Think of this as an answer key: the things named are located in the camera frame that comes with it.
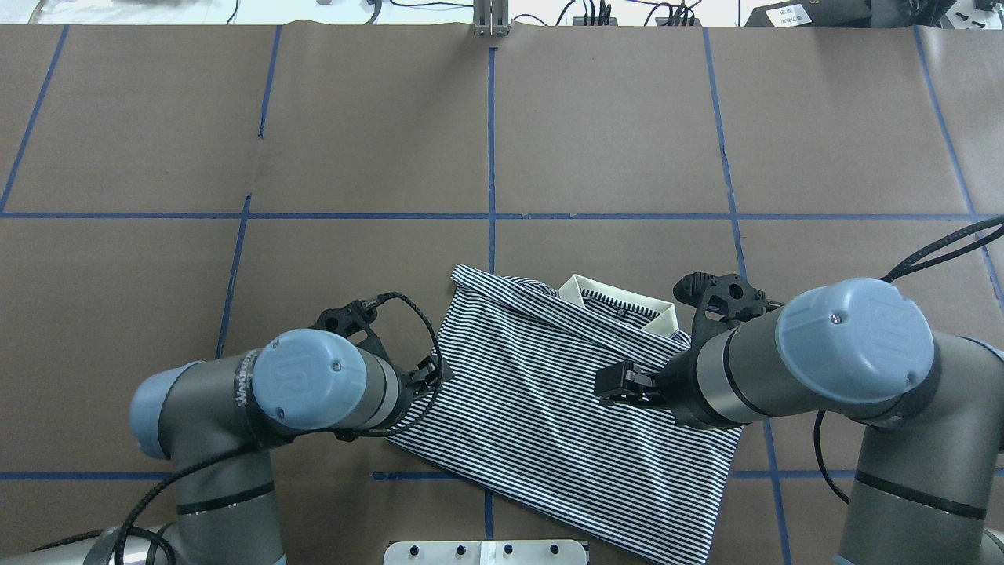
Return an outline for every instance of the folded fabric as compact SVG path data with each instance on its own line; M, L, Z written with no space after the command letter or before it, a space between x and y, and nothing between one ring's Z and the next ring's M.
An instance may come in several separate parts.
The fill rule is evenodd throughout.
M440 345L454 378L391 442L652 561L705 563L740 431L677 428L670 411L592 395L596 369L659 370L689 336L644 330L662 313L636 301L629 316L624 295L587 289L580 306L533 279L465 265L452 278Z

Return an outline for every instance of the wire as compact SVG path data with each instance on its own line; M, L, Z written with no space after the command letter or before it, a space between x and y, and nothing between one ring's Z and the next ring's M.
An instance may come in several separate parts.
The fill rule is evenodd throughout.
M32 552L44 551L46 549L52 549L55 547L62 547L69 544L75 544L77 542L82 542L84 540L92 540L94 538L99 537L104 532L105 530L92 530L90 532L84 532L83 534L76 534L75 536L70 536L68 538L63 538L59 541L55 541L40 547L36 547L31 551ZM148 540L154 546L160 548L164 552L165 557L167 557L168 559L168 565L176 565L178 563L178 556L177 554L175 554L175 548L171 547L171 544L168 542L168 540L166 540L164 536L162 536L161 534L156 534L154 532L151 532L150 530L144 530L143 528L134 527L130 531L129 535L136 538L143 538L145 540Z
M999 225L1001 227L998 228L993 233L991 233L990 235L987 235L986 237L980 237L976 241L973 241L972 243L969 243L954 251L945 253L944 255L938 255L933 259L928 259L924 262L917 262L922 258L930 255L931 253L937 251L938 249L947 247L952 243L958 241L959 239L962 239L963 237L972 235L977 231L986 229L988 227L994 227L996 225ZM941 264L947 260L951 260L960 255L964 255L974 249L979 249L980 247L986 245L987 243L990 243L994 239L997 239L1001 236L1004 236L1004 216L996 216L987 220L976 222L962 229L953 231L952 233L946 235L945 237L942 237L941 239L935 241L934 243L922 247L916 253L900 261L900 264L893 267L893 270L890 270L889 273L886 274L886 276L882 277L882 279L885 280L886 282L892 282L893 280L896 280L901 276L910 274L911 272L917 272L918 270L923 270L930 266Z
M224 25L230 25L234 21L234 18L237 17L237 10L240 9L240 7L241 7L241 0L236 0L234 2L234 13L230 14L230 17L227 18L227 23L225 23Z
M670 4L669 2L660 2L660 3L656 4L652 8L652 11L649 12L649 16L647 18L645 18L645 23L642 24L643 27L646 26L646 25L649 25L649 20L652 19L652 15L655 14L656 10L658 10L662 6L666 6L667 8L669 8L670 9L670 17L671 18L673 17L673 4Z
M574 4L574 3L575 3L575 0L568 0L568 3L565 4L565 7L561 8L561 13L558 14L558 21L554 22L554 25L561 25L561 18L564 17L565 12L567 12L568 8L571 8L571 5Z
M373 4L372 15L369 16L369 19L367 19L365 23L363 23L362 25L372 25L373 22L376 21L376 18L380 17L380 12L383 9L384 9L384 0L375 0L375 3Z
M122 522L121 529L118 530L118 534L115 536L115 545L114 545L114 550L112 552L114 565L124 565L126 540L134 531L135 529L134 524L136 524L137 518L140 518L140 515L143 514L143 511L146 510L147 507L150 506L150 503L152 503L154 499L158 497L158 495L163 493L165 489L194 473L198 473L216 464L225 462L227 460L231 460L238 456L251 454L256 451L257 448L254 445L247 445L242 448L237 448L236 450L230 450L229 452L224 452L217 456L213 456L212 458L209 458L204 462L190 465L189 467L172 474L171 477L158 483L153 489L150 490L149 493L147 493L147 495L143 499L140 500L140 502L136 505L136 507L133 508L133 511L129 513L129 516L126 518L126 521Z
M402 426L401 428L394 428L394 426L392 426L386 430L370 430L359 434L359 436L366 438L389 438L392 436L398 436L399 434L412 430L416 425L424 420L426 415L429 414L429 410L433 407L433 404L436 403L436 398L439 397L440 391L443 390L443 375L446 372L446 367L443 365L443 351L440 349L439 338L436 337L436 330L433 328L432 322L429 321L429 318L426 317L422 310L414 302L412 302L411 299L401 293L387 293L386 295L381 295L380 299L384 301L398 299L414 310L415 314L419 315L419 318L422 319L422 323L426 326L426 330L429 331L429 337L432 338L433 349L436 350L436 366L439 368L440 377L436 380L436 388L433 389L433 394L429 397L429 403L426 404L426 406L422 409L422 412L420 412L414 420Z
M541 24L543 24L543 25L547 25L547 23L546 23L546 22L544 22L544 20L542 20L542 19L538 18L537 16L535 16L535 15L533 15L533 14L519 14L518 16L515 16L515 17L513 17L513 18L512 18L512 21L516 21L516 20L518 20L519 18L533 18L533 19L535 19L535 20L539 21L539 22L540 22Z
M836 483L833 483L833 479L829 476L829 472L826 471L826 464L822 461L822 441L820 440L822 431L822 418L826 415L826 410L819 410L816 414L816 423L812 427L812 448L815 450L816 454L816 465L819 467L819 473L822 474L822 480L826 482L830 491L836 495L838 499L843 501L843 504L850 504L850 497L848 497Z
M456 2L423 2L421 4L402 4L398 0L391 0L391 4L402 8L426 8L429 6L453 6L454 8L473 8L474 4L458 4Z

